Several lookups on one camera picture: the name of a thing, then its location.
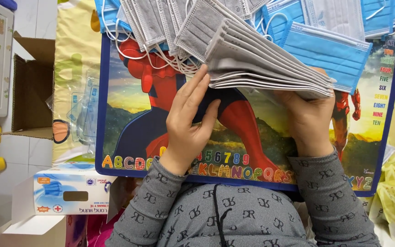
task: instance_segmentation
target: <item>red suit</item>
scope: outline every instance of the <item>red suit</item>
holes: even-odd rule
[[[335,91],[335,106],[332,113],[332,123],[335,136],[335,147],[339,160],[342,161],[342,152],[347,145],[348,129],[350,117],[350,106],[348,105],[349,93]],[[355,112],[353,113],[353,119],[359,120],[361,117],[361,98],[359,90],[356,88],[354,95],[352,95],[353,105],[355,106]]]
[[[137,58],[144,55],[139,52],[138,44],[133,40],[121,43],[120,50],[129,57]],[[120,58],[130,74],[135,78],[141,79],[142,90],[144,93],[149,94],[152,108],[149,112],[135,118],[124,128],[118,140],[114,156],[154,157],[159,155],[160,147],[167,147],[168,134],[165,120],[176,92],[186,82],[185,76],[171,66],[154,69],[147,56],[138,60],[125,59],[122,55],[120,55]],[[166,64],[163,59],[154,53],[150,54],[150,58],[154,67],[160,68]],[[263,153],[254,112],[247,99],[237,89],[208,88],[193,123],[202,121],[208,105],[215,99],[221,100],[218,120],[242,139],[250,157],[251,168],[259,167],[265,170],[267,167],[270,167],[274,172],[279,170]]]

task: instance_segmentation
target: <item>forearm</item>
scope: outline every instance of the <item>forearm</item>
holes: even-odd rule
[[[154,246],[186,176],[167,171],[156,157],[134,199],[114,224],[107,247]]]
[[[374,225],[350,188],[336,149],[317,158],[289,158],[321,244],[379,244]]]

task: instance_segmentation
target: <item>brown cardboard flap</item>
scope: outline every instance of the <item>brown cardboard flap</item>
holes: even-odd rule
[[[13,33],[13,38],[37,61],[54,65],[55,40],[25,38],[18,31]]]
[[[53,138],[53,130],[51,127],[21,130],[18,132],[4,132],[1,134],[22,135],[22,136],[36,137],[42,139],[50,139],[50,140]]]
[[[45,101],[52,93],[53,67],[37,60],[25,61],[15,54],[11,131],[23,130],[21,135],[36,128],[47,127],[51,131],[52,112]],[[40,135],[41,138],[51,137],[51,134],[47,137]]]

